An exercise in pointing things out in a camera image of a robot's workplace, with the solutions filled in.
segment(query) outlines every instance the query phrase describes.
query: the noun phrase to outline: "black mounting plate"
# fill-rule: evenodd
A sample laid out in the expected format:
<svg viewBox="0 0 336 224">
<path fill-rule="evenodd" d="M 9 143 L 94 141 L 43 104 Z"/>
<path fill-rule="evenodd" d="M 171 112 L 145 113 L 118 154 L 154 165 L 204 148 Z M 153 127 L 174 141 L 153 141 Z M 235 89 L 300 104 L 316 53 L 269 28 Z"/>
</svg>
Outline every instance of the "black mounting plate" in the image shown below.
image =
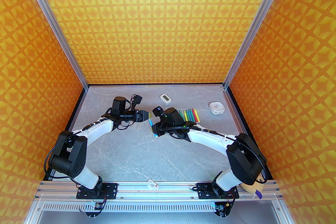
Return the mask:
<svg viewBox="0 0 336 224">
<path fill-rule="evenodd" d="M 118 184 L 117 183 L 103 183 L 103 187 L 102 190 L 106 191 L 106 196 L 107 196 L 107 200 L 115 200 L 116 196 L 117 196 L 117 192 L 118 192 Z M 92 194 L 87 193 L 85 190 L 78 190 L 77 191 L 77 195 L 76 195 L 76 199 L 93 199 L 93 200 L 97 200 L 97 198 L 94 196 L 92 196 Z"/>
<path fill-rule="evenodd" d="M 196 186 L 198 189 L 205 190 L 205 191 L 202 191 L 202 190 L 197 191 L 198 199 L 200 200 L 218 199 L 212 190 L 211 183 L 197 183 Z M 233 187 L 229 191 L 232 193 L 232 195 L 234 195 L 235 199 L 239 198 L 237 187 Z M 230 193 L 228 193 L 228 195 L 224 199 L 233 199 L 233 197 L 231 196 Z"/>
</svg>

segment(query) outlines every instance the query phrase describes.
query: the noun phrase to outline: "orange patterned wall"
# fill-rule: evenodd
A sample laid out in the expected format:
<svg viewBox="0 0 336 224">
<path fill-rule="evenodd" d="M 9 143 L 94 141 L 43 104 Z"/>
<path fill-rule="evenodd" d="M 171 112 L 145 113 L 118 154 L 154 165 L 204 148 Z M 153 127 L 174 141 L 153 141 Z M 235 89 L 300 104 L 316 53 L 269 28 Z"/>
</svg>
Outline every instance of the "orange patterned wall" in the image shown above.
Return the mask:
<svg viewBox="0 0 336 224">
<path fill-rule="evenodd" d="M 275 0 L 230 87 L 297 223 L 336 223 L 336 0 Z"/>
<path fill-rule="evenodd" d="M 90 84 L 223 82 L 262 0 L 48 0 Z"/>
<path fill-rule="evenodd" d="M 82 86 L 36 0 L 0 0 L 0 222 L 22 223 Z"/>
</svg>

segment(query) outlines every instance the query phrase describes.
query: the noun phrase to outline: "small sticker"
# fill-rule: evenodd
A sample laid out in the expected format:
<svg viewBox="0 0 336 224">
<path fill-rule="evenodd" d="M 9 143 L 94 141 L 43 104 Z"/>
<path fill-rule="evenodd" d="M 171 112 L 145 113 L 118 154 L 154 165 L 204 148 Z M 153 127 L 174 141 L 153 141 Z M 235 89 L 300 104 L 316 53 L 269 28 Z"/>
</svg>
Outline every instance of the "small sticker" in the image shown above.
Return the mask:
<svg viewBox="0 0 336 224">
<path fill-rule="evenodd" d="M 147 182 L 147 186 L 150 187 L 152 190 L 157 190 L 158 189 L 158 185 L 157 183 L 155 183 L 153 180 L 149 179 Z"/>
</svg>

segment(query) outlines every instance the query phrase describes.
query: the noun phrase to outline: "orange wallpaper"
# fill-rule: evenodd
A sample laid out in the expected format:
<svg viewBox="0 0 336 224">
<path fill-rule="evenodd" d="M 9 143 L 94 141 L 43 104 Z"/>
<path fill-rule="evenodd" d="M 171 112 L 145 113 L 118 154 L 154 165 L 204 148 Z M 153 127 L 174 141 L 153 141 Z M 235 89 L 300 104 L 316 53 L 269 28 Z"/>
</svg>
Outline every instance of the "orange wallpaper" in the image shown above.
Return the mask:
<svg viewBox="0 0 336 224">
<path fill-rule="evenodd" d="M 35 0 L 0 0 L 0 222 L 22 223 L 82 86 Z"/>
<path fill-rule="evenodd" d="M 336 223 L 336 0 L 275 0 L 230 87 L 297 223 Z"/>
<path fill-rule="evenodd" d="M 90 84 L 223 82 L 262 0 L 48 0 Z"/>
</svg>

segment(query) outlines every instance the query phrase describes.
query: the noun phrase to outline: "purple object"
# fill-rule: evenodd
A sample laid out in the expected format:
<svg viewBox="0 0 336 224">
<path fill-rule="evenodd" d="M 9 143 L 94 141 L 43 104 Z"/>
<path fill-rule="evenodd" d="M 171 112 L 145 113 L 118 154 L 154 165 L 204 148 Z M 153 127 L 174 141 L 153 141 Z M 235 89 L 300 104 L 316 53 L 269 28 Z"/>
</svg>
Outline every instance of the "purple object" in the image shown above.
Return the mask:
<svg viewBox="0 0 336 224">
<path fill-rule="evenodd" d="M 259 197 L 259 199 L 261 199 L 263 197 L 263 195 L 261 194 L 261 192 L 259 190 L 256 190 L 255 194 L 257 194 L 257 196 Z"/>
</svg>

